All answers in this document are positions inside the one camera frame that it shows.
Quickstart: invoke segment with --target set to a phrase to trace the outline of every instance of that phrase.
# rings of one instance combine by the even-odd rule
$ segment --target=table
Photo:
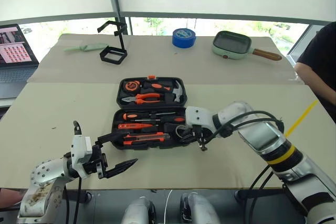
[[[217,112],[235,100],[281,117],[285,129],[316,99],[304,85],[185,85],[187,105]],[[60,158],[70,150],[77,120],[94,142],[110,133],[118,85],[108,83],[28,83],[0,123],[0,187],[26,188],[29,174],[41,161]],[[336,130],[320,103],[289,140],[336,180]],[[237,133],[211,141],[202,152],[196,143],[168,150],[121,151],[106,145],[110,167],[139,158],[126,172],[83,181],[83,189],[247,188],[266,163]],[[280,187],[272,178],[268,187]],[[77,182],[68,188],[77,188]]]
[[[302,84],[289,61],[255,55],[223,59],[211,51],[214,37],[198,37],[187,49],[172,45],[171,36],[123,36],[128,56],[121,65],[102,62],[99,50],[64,52],[68,47],[107,43],[119,47],[113,35],[63,34],[42,60],[29,82],[118,83],[148,75],[179,77],[186,84]],[[252,47],[280,53],[271,38],[252,37]]]

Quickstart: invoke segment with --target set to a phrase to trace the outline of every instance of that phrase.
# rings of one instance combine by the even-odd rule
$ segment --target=tool case lid
[[[135,102],[125,102],[122,99],[126,97],[134,97],[137,93],[129,93],[125,92],[124,84],[129,81],[139,81],[140,84],[146,83],[160,83],[164,86],[173,86],[174,89],[177,89],[178,82],[181,85],[182,94],[180,95],[180,101],[174,102],[174,98],[176,98],[175,94],[173,93],[162,93],[160,91],[155,91],[152,88],[143,88],[141,87],[139,90],[139,94],[146,94],[146,93],[159,93],[162,94],[160,96],[160,102],[152,102],[152,103],[143,103],[143,104],[136,104]],[[117,104],[122,109],[127,110],[142,110],[142,109],[164,109],[164,108],[178,108],[184,106],[187,102],[187,95],[185,91],[185,87],[183,81],[177,77],[156,77],[156,76],[148,76],[148,77],[138,77],[138,78],[126,78],[121,80],[118,89],[117,95]]]

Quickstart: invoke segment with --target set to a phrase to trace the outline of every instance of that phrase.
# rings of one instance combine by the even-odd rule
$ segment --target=window
[[[215,36],[227,30],[251,37],[271,37],[283,55],[287,55],[308,27],[307,24],[264,22],[250,20],[222,20],[200,18],[131,18],[134,35],[172,36],[177,28],[187,27],[197,36]]]
[[[20,25],[38,61],[53,47],[62,34],[97,34],[97,28],[114,18],[88,18]],[[113,34],[115,27],[106,27],[101,34]]]

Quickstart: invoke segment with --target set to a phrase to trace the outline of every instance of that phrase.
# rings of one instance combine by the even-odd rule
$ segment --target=hammer
[[[172,86],[164,86],[158,83],[149,83],[149,82],[145,82],[143,84],[143,87],[145,89],[152,88],[157,92],[173,93],[176,96],[176,98],[174,99],[174,102],[180,102],[180,96],[183,94],[183,89],[178,81],[176,81],[176,84],[177,84],[177,89],[173,89]]]
[[[173,94],[176,95],[176,98],[174,99],[174,102],[180,102],[180,96],[183,93],[183,89],[182,89],[182,86],[180,85],[180,83],[178,81],[176,81],[176,84],[177,84],[178,88],[173,89]]]

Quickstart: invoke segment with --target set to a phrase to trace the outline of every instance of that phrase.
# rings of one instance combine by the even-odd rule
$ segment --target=tape measure
[[[192,47],[196,40],[196,33],[188,28],[173,31],[173,45],[180,48]]]
[[[140,81],[127,81],[124,82],[124,91],[137,93],[140,89]]]

